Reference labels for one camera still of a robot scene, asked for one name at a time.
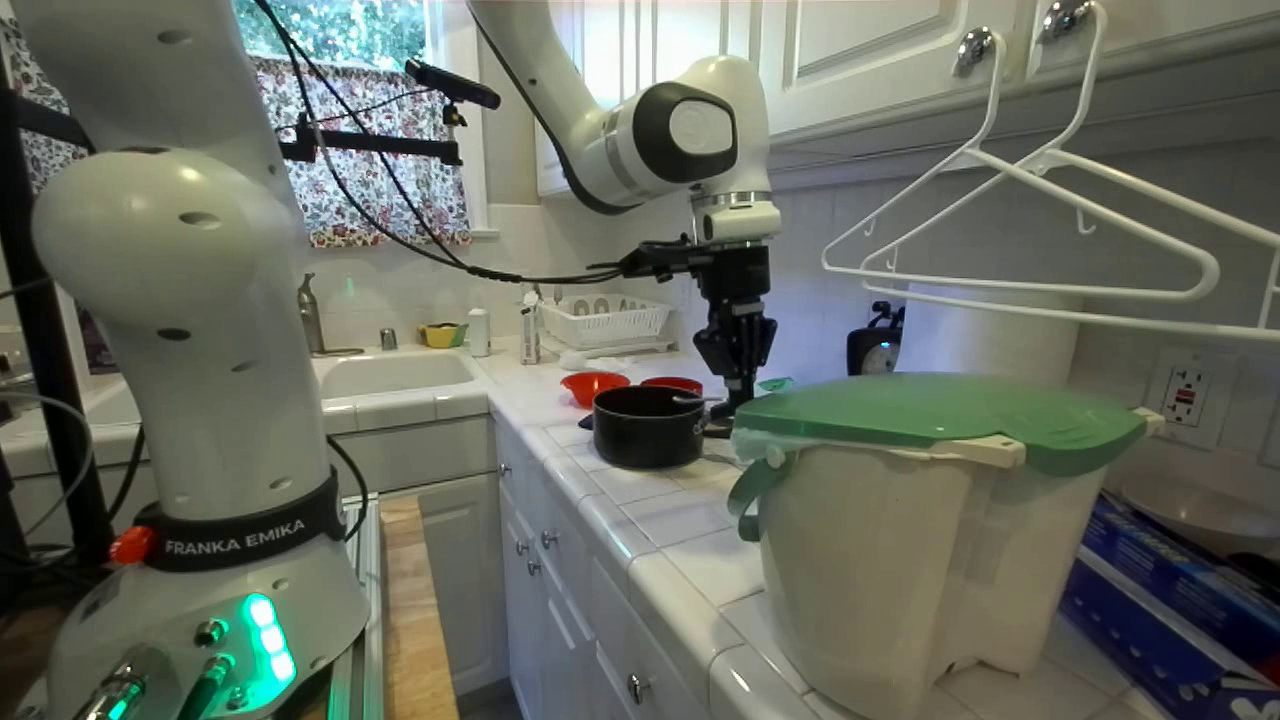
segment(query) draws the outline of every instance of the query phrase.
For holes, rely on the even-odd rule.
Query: white hanger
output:
[[[1097,68],[1101,68],[1101,46],[1103,46],[1103,34],[1108,34],[1108,14],[1101,0],[1093,0],[1093,46],[1088,46],[1088,61],[1085,61],[1085,81],[1080,81],[1080,102],[1076,102],[1076,113],[1068,122],[1068,127],[1058,136],[1051,136],[1047,146],[1038,146],[1036,151],[1029,151],[1025,161],[1000,161],[990,151],[984,151],[984,136],[990,133],[995,126],[995,113],[1000,113],[1000,46],[995,41],[995,68],[990,68],[990,86],[987,86],[987,113],[984,113],[984,126],[981,133],[958,146],[951,157],[943,157],[937,168],[929,168],[921,180],[913,180],[904,194],[894,194],[887,205],[881,205],[871,218],[865,218],[860,223],[852,223],[848,234],[840,234],[831,244],[824,244],[821,251],[821,265],[824,272],[840,272],[840,276],[857,276],[865,280],[865,290],[881,293],[881,296],[916,296],[916,299],[937,299],[937,306],[958,306],[958,309],[987,309],[987,314],[1017,314],[1017,318],[1047,318],[1047,321],[1085,321],[1085,325],[1116,325],[1116,328],[1154,328],[1154,332],[1192,332],[1192,337],[1239,337],[1239,340],[1280,340],[1280,328],[1268,328],[1271,321],[1271,296],[1280,293],[1280,237],[1260,228],[1260,223],[1248,223],[1239,218],[1226,218],[1226,212],[1216,212],[1209,205],[1197,205],[1179,194],[1166,194],[1161,186],[1148,186],[1141,178],[1128,178],[1121,168],[1108,168],[1101,161],[1088,161],[1080,151],[1063,151],[1063,146],[1085,127],[1088,122],[1088,110],[1093,110],[1093,91],[1097,91]],[[916,228],[908,228],[904,237],[881,244],[877,251],[866,251],[857,270],[840,270],[831,265],[831,251],[840,244],[848,244],[860,228],[877,223],[887,209],[894,209],[898,201],[908,201],[921,186],[929,186],[930,178],[955,168],[958,161],[969,165],[984,165],[984,168],[995,168],[990,180],[984,180],[981,190],[962,194],[958,201],[951,201],[946,209],[940,209],[937,218],[921,222]],[[1189,306],[1189,299],[1205,299],[1216,280],[1221,280],[1221,265],[1213,251],[1179,239],[1179,237],[1166,237],[1142,222],[1132,222],[1116,209],[1103,209],[1063,186],[1051,186],[1043,180],[1047,168],[1076,168],[1076,172],[1088,172],[1088,178],[1101,178],[1101,180],[1110,180],[1128,194],[1141,194],[1173,212],[1185,212],[1192,222],[1205,222],[1205,223],[1216,223],[1216,228],[1226,228],[1245,239],[1257,239],[1257,244],[1268,244],[1275,247],[1275,261],[1271,261],[1271,276],[1268,276],[1268,293],[1264,293],[1264,306],[1260,306],[1260,321],[1257,325],[1185,325],[1185,321],[1141,321],[1141,318],[1110,318],[1110,314],[1071,314],[1071,309],[1036,309],[1036,306],[995,306],[995,299],[955,299],[955,296],[930,296],[930,293],[908,293],[908,290],[887,290],[887,283],[943,283],[943,290],[995,290],[995,293],[1057,293],[1057,296],[1108,296],[1108,299],[1148,299],[1148,306]],[[1038,190],[1043,198],[1057,198],[1063,205],[1071,205],[1076,212],[1101,222],[1101,223],[1110,223],[1142,244],[1154,244],[1173,257],[1185,257],[1199,270],[1199,276],[1189,283],[1189,290],[1116,290],[1116,283],[1032,283],[1032,280],[977,280],[977,276],[929,276],[929,272],[894,272],[894,257],[908,239],[925,237],[929,228],[943,223],[951,212],[958,212],[962,205],[970,205],[977,198],[990,194],[1000,180],[1021,180],[1029,190]]]

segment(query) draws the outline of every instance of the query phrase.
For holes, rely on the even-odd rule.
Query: cabinet handle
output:
[[[1047,14],[1038,16],[1038,46],[1051,46],[1058,36],[1071,36],[1071,28],[1093,14],[1088,0],[1051,0]]]
[[[645,683],[645,677],[627,677],[627,696],[633,696],[633,703],[645,703],[645,696],[646,696],[646,683]]]
[[[981,61],[987,61],[990,50],[995,50],[995,34],[990,28],[962,34],[962,41],[955,50],[955,76],[969,76]]]

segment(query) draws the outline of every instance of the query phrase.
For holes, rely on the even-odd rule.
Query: white countertop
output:
[[[470,369],[481,376],[475,386],[323,400],[323,424],[326,434],[350,434],[427,419],[440,397],[481,400],[486,394],[492,408],[540,455],[601,543],[633,574],[645,603],[680,645],[680,674],[702,680],[699,691],[706,703],[727,703],[741,718],[844,718],[824,703],[773,645],[761,549],[735,536],[735,521],[725,508],[735,464],[694,462],[674,471],[606,470],[592,451],[592,438],[575,428],[582,412],[558,388],[565,374],[556,364],[486,356],[470,360]],[[702,376],[706,388],[715,388],[686,354],[627,356],[617,360],[617,369],[633,380],[658,374]],[[125,464],[137,434],[137,408],[118,397],[128,397],[125,380],[95,380],[95,388],[84,394],[98,464]],[[0,428],[0,447],[14,476],[53,470],[41,412]],[[1057,619],[1032,677],[1017,680],[987,668],[955,674],[929,696],[925,718],[1148,720],[1165,711],[1071,623]]]

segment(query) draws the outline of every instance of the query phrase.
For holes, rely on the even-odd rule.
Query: franka emika robot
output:
[[[56,635],[49,718],[272,718],[366,623],[293,306],[305,223],[281,136],[226,0],[12,5],[95,146],[41,194],[37,247],[104,325],[160,482],[147,559],[113,569]],[[594,110],[542,0],[469,7],[589,209],[691,190],[691,237],[612,272],[699,283],[694,348],[733,417],[774,337],[757,72],[713,57]]]

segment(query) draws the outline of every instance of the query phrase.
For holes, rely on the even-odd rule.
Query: upper cabinet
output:
[[[746,14],[774,140],[970,102],[984,72],[955,76],[962,34],[1029,28],[1021,0],[757,0]]]
[[[1051,7],[1085,0],[550,0],[558,41],[604,110],[657,81],[683,76],[699,57],[757,65],[767,133],[788,165],[840,165],[913,146],[913,118],[951,118],[955,140],[984,102],[990,52],[955,72],[970,28],[1004,36],[1004,87],[1038,96],[1025,105],[1029,127],[1058,126],[1038,87],[1071,87],[1097,16],[1038,46]],[[1280,0],[1103,0],[1108,36],[1101,76],[1116,76],[1093,118],[1101,127],[1128,118],[1221,110],[1224,96],[1275,91]],[[542,194],[565,194],[546,146]]]
[[[1036,0],[1032,34],[1057,0]],[[1108,0],[1103,72],[1134,72],[1166,61],[1213,57],[1280,34],[1275,0]],[[1093,28],[1057,46],[1029,46],[1029,81],[1080,76]]]

